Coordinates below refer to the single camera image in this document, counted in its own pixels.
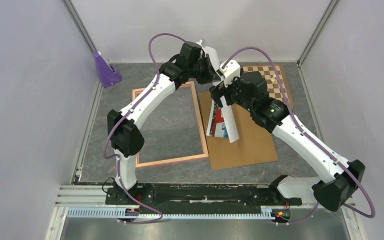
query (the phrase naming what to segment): black wire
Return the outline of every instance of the black wire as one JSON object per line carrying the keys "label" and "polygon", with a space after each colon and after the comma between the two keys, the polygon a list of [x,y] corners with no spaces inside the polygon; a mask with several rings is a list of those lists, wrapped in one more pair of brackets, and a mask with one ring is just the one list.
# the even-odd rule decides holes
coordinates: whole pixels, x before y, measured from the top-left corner
{"label": "black wire", "polygon": [[103,183],[102,183],[102,192],[104,192],[104,193],[108,193],[108,191],[105,191],[104,190],[104,186],[105,186],[105,184],[108,182],[108,180],[110,180],[110,179],[112,179],[112,181],[115,181],[115,179],[114,179],[114,177],[109,177],[107,180],[105,180]]}

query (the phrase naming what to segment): checkered board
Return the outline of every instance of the checkered board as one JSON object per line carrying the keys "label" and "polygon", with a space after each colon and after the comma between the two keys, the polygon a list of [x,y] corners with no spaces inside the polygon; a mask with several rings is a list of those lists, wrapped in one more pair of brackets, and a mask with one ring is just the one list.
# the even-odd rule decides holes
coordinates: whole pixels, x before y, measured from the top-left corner
{"label": "checkered board", "polygon": [[[276,70],[279,73],[279,77],[282,80],[282,86],[286,90],[286,98],[288,98],[291,107],[294,106],[292,95],[289,90],[288,80],[285,75],[285,71],[283,70],[282,65],[275,65]],[[254,65],[243,65],[243,72],[260,72],[261,76],[267,81],[267,90],[268,95],[274,99],[278,99],[283,102],[281,87],[276,78],[275,71],[271,65],[262,65],[262,64],[254,64]]]}

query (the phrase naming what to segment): white wall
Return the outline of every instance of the white wall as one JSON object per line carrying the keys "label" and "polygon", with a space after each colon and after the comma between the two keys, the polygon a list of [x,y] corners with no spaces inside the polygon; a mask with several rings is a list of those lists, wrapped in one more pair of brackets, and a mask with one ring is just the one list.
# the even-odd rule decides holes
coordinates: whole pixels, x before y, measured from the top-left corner
{"label": "white wall", "polygon": [[[205,39],[226,59],[239,48],[260,47],[276,61],[296,61],[329,0],[73,0],[99,51],[113,63],[150,62],[148,41],[169,32]],[[159,62],[179,52],[177,39],[153,44]],[[237,60],[262,61],[246,51]]]}
{"label": "white wall", "polygon": [[0,240],[41,240],[97,84],[61,0],[0,0]]}
{"label": "white wall", "polygon": [[[303,73],[327,143],[366,165],[377,216],[363,228],[367,239],[384,239],[384,2],[339,2]],[[362,194],[357,203],[368,211]]]}

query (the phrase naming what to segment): cardboard sheet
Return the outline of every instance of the cardboard sheet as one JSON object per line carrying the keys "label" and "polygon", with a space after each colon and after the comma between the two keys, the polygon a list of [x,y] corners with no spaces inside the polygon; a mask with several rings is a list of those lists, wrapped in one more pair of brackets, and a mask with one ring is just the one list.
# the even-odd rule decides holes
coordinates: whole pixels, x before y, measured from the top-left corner
{"label": "cardboard sheet", "polygon": [[[207,131],[211,111],[209,92],[199,94],[203,125]],[[232,106],[239,140],[229,143],[228,138],[205,136],[211,169],[226,169],[278,160],[272,135],[251,119],[250,113],[238,105]]]}

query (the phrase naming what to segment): robotic arm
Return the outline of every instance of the robotic arm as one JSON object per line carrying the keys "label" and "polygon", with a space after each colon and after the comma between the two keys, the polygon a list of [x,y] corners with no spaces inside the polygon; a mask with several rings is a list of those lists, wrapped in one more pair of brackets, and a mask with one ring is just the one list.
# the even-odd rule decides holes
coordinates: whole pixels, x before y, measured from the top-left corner
{"label": "robotic arm", "polygon": [[[108,113],[108,133],[125,116],[111,137],[111,146],[121,156],[116,158],[116,183],[119,186],[123,183],[127,190],[137,183],[135,159],[145,141],[139,129],[158,104],[190,78],[195,78],[199,84],[219,82],[210,88],[210,93],[220,108],[240,105],[249,111],[257,125],[282,139],[302,156],[319,176],[311,186],[315,199],[326,209],[337,211],[358,187],[341,167],[303,133],[331,152],[359,181],[365,166],[359,160],[351,162],[332,151],[296,116],[290,115],[283,102],[269,97],[267,83],[260,73],[243,73],[234,60],[223,67],[225,64],[219,64],[217,52],[203,45],[202,40],[197,43],[185,42],[180,53],[161,65],[160,74],[132,103],[119,112],[112,110]],[[304,132],[298,131],[293,118]],[[284,186],[282,181],[278,182],[277,188],[285,198],[297,197]]]}

